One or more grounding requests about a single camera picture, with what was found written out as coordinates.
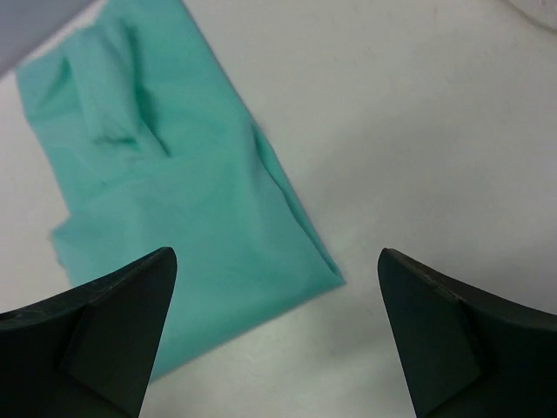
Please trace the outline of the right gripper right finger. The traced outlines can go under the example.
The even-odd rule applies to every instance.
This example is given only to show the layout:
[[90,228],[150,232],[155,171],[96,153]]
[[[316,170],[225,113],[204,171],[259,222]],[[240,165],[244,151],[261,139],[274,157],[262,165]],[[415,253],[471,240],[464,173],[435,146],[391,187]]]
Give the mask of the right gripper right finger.
[[554,417],[556,317],[392,249],[379,286],[418,417]]

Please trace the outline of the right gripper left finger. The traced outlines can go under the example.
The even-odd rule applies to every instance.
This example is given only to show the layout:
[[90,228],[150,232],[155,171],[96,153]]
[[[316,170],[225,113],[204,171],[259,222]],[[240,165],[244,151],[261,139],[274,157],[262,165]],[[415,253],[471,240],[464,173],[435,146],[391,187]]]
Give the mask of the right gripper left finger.
[[163,247],[1,315],[3,417],[137,417],[178,263]]

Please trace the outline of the mint green t-shirt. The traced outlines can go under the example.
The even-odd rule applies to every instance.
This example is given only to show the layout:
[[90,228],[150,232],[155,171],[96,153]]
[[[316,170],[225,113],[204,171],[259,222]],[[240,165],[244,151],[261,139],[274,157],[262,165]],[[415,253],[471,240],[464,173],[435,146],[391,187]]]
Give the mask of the mint green t-shirt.
[[154,377],[342,284],[183,3],[109,1],[16,78],[69,213],[50,240],[70,283],[177,256]]

